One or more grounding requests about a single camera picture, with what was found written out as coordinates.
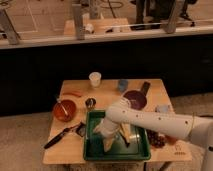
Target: blue cup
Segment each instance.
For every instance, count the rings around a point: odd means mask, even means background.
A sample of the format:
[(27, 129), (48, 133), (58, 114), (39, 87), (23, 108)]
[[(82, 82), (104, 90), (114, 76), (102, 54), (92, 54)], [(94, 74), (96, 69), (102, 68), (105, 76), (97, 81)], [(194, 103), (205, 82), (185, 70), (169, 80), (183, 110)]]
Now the blue cup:
[(128, 81), (126, 79), (118, 80), (118, 90), (120, 92), (126, 91), (127, 87), (128, 87)]

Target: green tray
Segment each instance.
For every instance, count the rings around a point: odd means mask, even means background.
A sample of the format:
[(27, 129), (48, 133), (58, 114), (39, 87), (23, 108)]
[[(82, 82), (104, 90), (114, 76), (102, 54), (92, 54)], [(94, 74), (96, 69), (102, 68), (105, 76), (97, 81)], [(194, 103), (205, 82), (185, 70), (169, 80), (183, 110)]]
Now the green tray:
[(93, 110), (87, 114), (86, 136), (84, 138), (84, 159), (88, 161), (119, 161), (119, 160), (148, 160), (150, 159), (150, 148), (146, 132), (143, 128), (131, 125), (131, 140), (129, 147), (126, 147), (121, 135), (117, 133), (115, 141), (108, 152), (102, 156), (94, 155), (91, 152), (90, 138), (94, 136), (93, 129), (100, 120), (104, 118), (105, 111)]

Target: floor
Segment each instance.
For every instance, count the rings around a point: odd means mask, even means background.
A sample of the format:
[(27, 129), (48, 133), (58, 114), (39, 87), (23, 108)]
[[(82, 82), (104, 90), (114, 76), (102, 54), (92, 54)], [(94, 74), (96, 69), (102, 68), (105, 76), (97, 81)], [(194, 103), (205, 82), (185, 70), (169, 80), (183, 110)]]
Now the floor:
[[(127, 18), (129, 24), (135, 23), (136, 7), (131, 0), (111, 0), (112, 8), (117, 18)], [(99, 10), (104, 18), (113, 18), (106, 0), (97, 0)], [(15, 30), (22, 39), (48, 38), (62, 36), (65, 22), (73, 18), (71, 0), (12, 0), (7, 13)], [(198, 0), (195, 5), (189, 5), (188, 13), (196, 21), (196, 25), (213, 24), (213, 1)], [(89, 8), (82, 7), (84, 16), (88, 16)], [(189, 26), (187, 21), (180, 20), (178, 27)]]
[[(213, 115), (213, 93), (171, 98), (176, 113)], [(90, 164), (60, 166), (42, 163), (47, 142), (51, 112), (0, 117), (0, 170), (2, 171), (141, 171), (141, 164)], [(199, 171), (203, 149), (189, 144), (193, 160), (173, 162), (166, 171)], [(157, 171), (162, 163), (148, 164), (147, 170)]]

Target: desk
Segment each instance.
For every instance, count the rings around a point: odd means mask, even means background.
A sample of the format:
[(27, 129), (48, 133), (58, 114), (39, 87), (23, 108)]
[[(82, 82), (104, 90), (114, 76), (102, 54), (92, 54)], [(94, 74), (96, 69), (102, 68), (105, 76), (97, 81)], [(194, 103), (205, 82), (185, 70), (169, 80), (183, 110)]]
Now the desk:
[[(129, 79), (128, 90), (139, 90), (144, 81), (142, 79)], [(171, 107), (171, 112), (174, 112), (162, 80), (146, 79), (146, 81), (150, 82), (151, 86), (147, 94), (148, 103), (143, 110), (154, 111), (157, 105), (168, 104)], [(48, 140), (61, 132), (65, 127), (76, 125), (80, 121), (85, 122), (85, 100), (87, 98), (93, 97), (96, 99), (96, 109), (106, 109), (112, 102), (120, 99), (122, 94), (116, 90), (116, 86), (117, 80), (102, 80), (100, 87), (95, 89), (90, 86), (89, 80), (64, 81), (60, 92), (60, 99), (73, 100), (77, 105), (77, 113), (75, 118), (67, 123), (53, 118)], [(63, 95), (73, 90), (82, 92), (83, 96)], [(76, 134), (67, 134), (59, 143), (45, 150), (43, 162), (45, 164), (86, 163), (83, 159), (83, 141), (84, 139)], [(161, 149), (151, 148), (151, 159), (147, 162), (189, 161), (191, 159), (191, 153), (187, 144), (179, 140), (175, 145), (166, 144)]]
[[(94, 26), (94, 34), (105, 34), (113, 26), (120, 26), (122, 33), (131, 32), (129, 22), (126, 18), (105, 18), (105, 19), (83, 19), (84, 26), (91, 23)], [(74, 36), (75, 26), (73, 20), (67, 20), (64, 27), (64, 35)]]

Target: orange bowl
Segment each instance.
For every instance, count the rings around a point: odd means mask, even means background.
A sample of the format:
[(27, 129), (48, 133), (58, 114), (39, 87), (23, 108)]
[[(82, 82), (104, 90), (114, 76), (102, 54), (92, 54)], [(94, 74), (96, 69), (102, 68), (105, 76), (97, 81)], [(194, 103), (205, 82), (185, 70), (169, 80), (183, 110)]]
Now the orange bowl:
[(75, 112), (76, 104), (72, 100), (62, 100), (53, 107), (53, 115), (62, 122), (71, 121), (75, 116)]

